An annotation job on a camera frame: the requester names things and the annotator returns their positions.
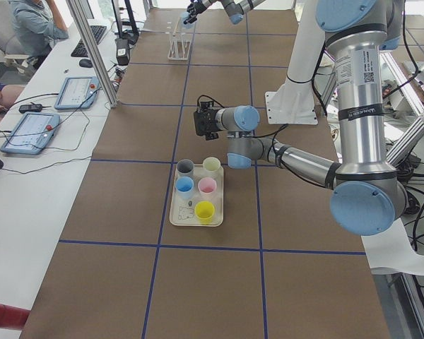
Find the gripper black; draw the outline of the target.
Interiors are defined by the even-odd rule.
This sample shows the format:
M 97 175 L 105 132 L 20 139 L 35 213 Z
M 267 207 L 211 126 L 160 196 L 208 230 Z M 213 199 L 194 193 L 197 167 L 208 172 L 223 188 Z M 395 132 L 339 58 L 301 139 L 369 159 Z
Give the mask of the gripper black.
M 207 9 L 207 7 L 203 4 L 202 1 L 191 0 L 190 5 L 188 5 L 188 7 L 187 7 L 187 13 L 190 16 L 197 16 L 197 15 L 203 13 L 206 9 Z
M 206 141 L 218 138 L 217 109 L 198 108 L 194 112 L 194 126 L 196 135 L 204 137 Z

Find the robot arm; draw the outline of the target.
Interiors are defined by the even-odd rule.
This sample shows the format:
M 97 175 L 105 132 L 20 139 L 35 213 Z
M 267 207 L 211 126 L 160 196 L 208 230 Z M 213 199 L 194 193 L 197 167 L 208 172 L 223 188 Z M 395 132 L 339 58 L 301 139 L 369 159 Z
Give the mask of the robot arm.
M 205 12 L 210 8 L 217 0 L 198 0 L 190 1 L 187 7 L 187 17 L 183 20 L 183 23 L 194 23 L 197 20 L 197 16 Z M 242 19 L 243 15 L 253 10 L 259 4 L 264 3 L 264 0 L 244 0 L 239 3 L 231 0 L 219 1 L 223 9 L 228 15 L 232 24 L 238 24 Z
M 256 136 L 259 113 L 251 106 L 223 107 L 198 101 L 196 134 L 228 134 L 228 164 L 246 169 L 265 160 L 316 186 L 332 190 L 330 209 L 344 229 L 362 236 L 391 227 L 407 197 L 387 162 L 379 52 L 399 45 L 402 1 L 307 1 L 285 83 L 266 94 L 272 124 L 314 120 L 314 74 L 324 52 L 334 58 L 342 161 L 331 160 Z

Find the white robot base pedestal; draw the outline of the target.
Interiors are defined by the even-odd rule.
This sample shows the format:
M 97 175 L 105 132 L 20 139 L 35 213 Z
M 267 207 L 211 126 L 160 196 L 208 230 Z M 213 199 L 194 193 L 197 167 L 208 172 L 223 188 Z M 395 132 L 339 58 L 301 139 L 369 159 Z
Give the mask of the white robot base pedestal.
M 265 93 L 269 124 L 318 124 L 312 78 L 322 60 L 325 32 L 317 24 L 317 5 L 305 2 L 285 82 L 276 92 Z

